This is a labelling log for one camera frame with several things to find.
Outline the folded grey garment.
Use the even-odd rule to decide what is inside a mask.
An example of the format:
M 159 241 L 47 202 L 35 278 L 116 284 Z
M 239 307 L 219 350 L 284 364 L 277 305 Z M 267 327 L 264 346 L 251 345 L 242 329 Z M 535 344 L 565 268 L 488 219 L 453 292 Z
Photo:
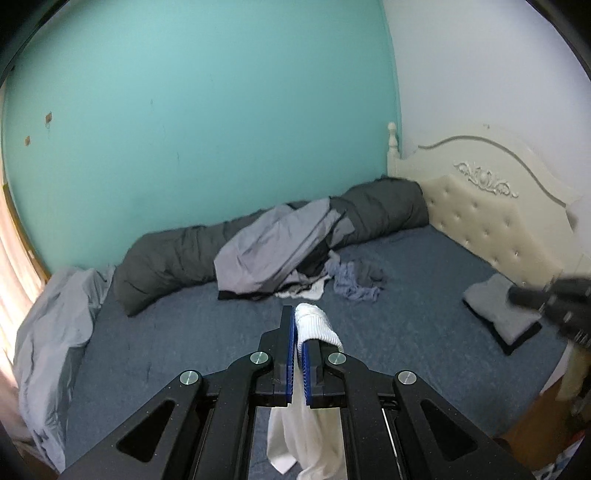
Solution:
M 512 343 L 534 322 L 540 322 L 535 312 L 513 306 L 507 293 L 514 283 L 504 275 L 496 273 L 488 280 L 467 288 L 463 300 L 481 319 L 492 322 L 502 338 Z

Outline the cream tufted headboard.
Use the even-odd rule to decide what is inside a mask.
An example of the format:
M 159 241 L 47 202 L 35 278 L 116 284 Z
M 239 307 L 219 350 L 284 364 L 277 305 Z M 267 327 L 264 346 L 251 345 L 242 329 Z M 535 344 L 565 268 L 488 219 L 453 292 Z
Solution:
M 579 196 L 517 135 L 486 123 L 420 137 L 402 156 L 389 123 L 388 174 L 417 182 L 431 225 L 516 284 L 590 273 L 569 208 Z

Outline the blue-grey crumpled garment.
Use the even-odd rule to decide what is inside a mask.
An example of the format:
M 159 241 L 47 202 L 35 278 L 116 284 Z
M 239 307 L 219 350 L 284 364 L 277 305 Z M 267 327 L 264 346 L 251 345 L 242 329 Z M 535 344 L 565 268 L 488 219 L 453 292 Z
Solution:
M 363 260 L 344 261 L 331 251 L 325 273 L 334 281 L 335 294 L 353 302 L 376 302 L 387 283 L 384 271 Z

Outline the black and white garment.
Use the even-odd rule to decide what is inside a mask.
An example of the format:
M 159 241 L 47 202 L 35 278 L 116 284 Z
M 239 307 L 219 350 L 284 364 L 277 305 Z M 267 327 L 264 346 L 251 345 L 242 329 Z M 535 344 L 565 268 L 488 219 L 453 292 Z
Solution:
M 317 281 L 308 285 L 291 285 L 283 291 L 276 292 L 274 296 L 281 299 L 304 299 L 318 301 L 325 292 L 325 283 L 331 279 L 330 276 L 318 278 Z

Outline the dark grey rolled duvet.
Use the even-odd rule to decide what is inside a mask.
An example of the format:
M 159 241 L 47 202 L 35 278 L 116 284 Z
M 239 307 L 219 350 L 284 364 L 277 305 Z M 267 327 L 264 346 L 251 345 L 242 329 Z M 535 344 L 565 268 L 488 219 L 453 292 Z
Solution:
M 360 244 L 429 223 L 428 207 L 418 183 L 382 177 L 349 188 L 329 199 L 331 207 L 353 225 L 336 248 Z M 214 257 L 240 230 L 266 210 L 211 226 L 147 233 L 116 268 L 113 291 L 124 313 L 135 316 L 159 298 L 215 280 Z

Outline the light grey blanket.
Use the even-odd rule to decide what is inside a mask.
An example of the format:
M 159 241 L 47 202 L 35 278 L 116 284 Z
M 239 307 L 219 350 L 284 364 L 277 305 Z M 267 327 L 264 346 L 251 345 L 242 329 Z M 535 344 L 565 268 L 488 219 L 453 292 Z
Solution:
M 76 376 L 115 268 L 53 274 L 18 329 L 13 372 L 20 414 L 42 459 L 65 470 L 67 414 Z

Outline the grey shirt pile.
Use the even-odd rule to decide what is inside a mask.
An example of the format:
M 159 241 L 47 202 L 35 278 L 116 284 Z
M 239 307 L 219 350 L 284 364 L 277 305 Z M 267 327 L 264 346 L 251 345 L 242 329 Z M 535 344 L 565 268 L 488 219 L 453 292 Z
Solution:
M 332 247 L 355 232 L 351 219 L 328 198 L 294 208 L 281 204 L 242 228 L 214 258 L 218 298 L 253 299 L 273 295 L 284 286 L 307 284 L 298 272 L 318 246 L 327 256 Z

